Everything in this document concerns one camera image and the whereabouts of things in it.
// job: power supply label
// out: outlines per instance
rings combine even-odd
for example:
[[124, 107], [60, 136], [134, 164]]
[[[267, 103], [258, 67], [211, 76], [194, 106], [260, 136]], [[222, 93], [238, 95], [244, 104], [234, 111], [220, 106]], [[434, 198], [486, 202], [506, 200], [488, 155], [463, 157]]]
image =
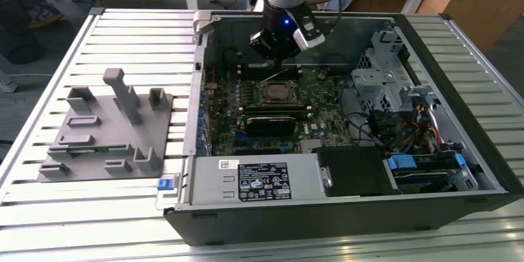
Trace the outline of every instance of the power supply label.
[[239, 199], [243, 202], [291, 198], [287, 163], [239, 164]]

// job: barcode sticker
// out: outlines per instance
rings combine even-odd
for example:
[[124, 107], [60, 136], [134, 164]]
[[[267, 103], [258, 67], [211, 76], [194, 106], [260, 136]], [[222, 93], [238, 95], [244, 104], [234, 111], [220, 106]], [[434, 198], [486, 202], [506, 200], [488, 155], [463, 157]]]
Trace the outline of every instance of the barcode sticker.
[[239, 160], [219, 160], [219, 169], [238, 169]]

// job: gray block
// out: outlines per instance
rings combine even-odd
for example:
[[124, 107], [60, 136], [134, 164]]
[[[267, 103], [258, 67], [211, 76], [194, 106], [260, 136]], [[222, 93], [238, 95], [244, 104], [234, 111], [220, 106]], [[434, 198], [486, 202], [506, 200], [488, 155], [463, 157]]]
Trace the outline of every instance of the gray block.
[[92, 95], [90, 88], [74, 87], [67, 95], [66, 101], [76, 112], [90, 113], [91, 109], [88, 101], [95, 101], [96, 97]]
[[60, 145], [92, 145], [95, 143], [95, 138], [87, 135], [64, 135], [59, 139]]
[[118, 103], [126, 112], [131, 124], [140, 125], [143, 120], [138, 110], [139, 99], [135, 90], [124, 84], [124, 71], [120, 68], [106, 69], [103, 79], [106, 84], [114, 88]]
[[40, 166], [39, 172], [50, 179], [60, 179], [70, 175], [70, 168], [60, 162], [51, 162]]
[[164, 110], [170, 108], [164, 88], [151, 88], [148, 99], [154, 110]]
[[106, 160], [104, 169], [111, 175], [128, 174], [132, 171], [131, 165], [126, 159]]
[[152, 147], [150, 147], [147, 156], [144, 156], [140, 148], [138, 148], [135, 150], [135, 156], [132, 160], [138, 164], [142, 171], [156, 170], [163, 165], [163, 161], [156, 155], [155, 149]]
[[66, 124], [70, 127], [98, 126], [100, 125], [99, 116], [72, 116], [67, 118]]
[[44, 161], [44, 167], [55, 168], [52, 165], [60, 162], [70, 171], [44, 169], [39, 181], [134, 179], [162, 174], [174, 96], [158, 88], [135, 96], [139, 103], [131, 95], [131, 104], [140, 125], [130, 124], [115, 96], [87, 99], [90, 115], [71, 108]]

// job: motherboard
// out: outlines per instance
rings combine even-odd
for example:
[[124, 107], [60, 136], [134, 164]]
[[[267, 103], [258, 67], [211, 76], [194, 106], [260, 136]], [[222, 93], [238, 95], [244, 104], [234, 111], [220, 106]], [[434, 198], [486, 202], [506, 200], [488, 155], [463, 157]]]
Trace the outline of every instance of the motherboard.
[[347, 75], [328, 67], [208, 72], [212, 154], [311, 153], [351, 145], [339, 95]]

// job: slotted metal surface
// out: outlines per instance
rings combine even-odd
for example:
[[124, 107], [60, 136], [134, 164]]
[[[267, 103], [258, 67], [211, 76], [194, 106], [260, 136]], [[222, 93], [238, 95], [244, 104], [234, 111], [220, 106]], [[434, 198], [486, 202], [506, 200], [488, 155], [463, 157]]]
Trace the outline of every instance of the slotted metal surface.
[[[194, 248], [183, 243], [156, 208], [156, 179], [32, 182], [68, 109], [60, 100], [68, 87], [91, 85], [96, 95], [111, 94], [111, 88], [99, 81], [106, 68], [116, 64], [128, 73], [127, 83], [138, 85], [138, 93], [162, 86], [178, 97], [166, 171], [180, 170], [191, 53], [132, 51], [127, 44], [191, 50], [190, 16], [187, 11], [122, 9], [108, 9], [102, 17], [90, 16], [51, 81], [56, 85], [46, 90], [0, 166], [0, 261], [455, 261], [459, 256], [468, 261], [520, 261], [524, 201], [495, 212], [472, 214], [436, 231]], [[127, 20], [126, 24], [140, 21], [152, 27], [99, 27], [106, 20]], [[524, 177], [524, 111], [519, 98], [439, 17], [410, 17], [410, 21], [518, 176]], [[420, 68], [414, 67], [426, 81]]]

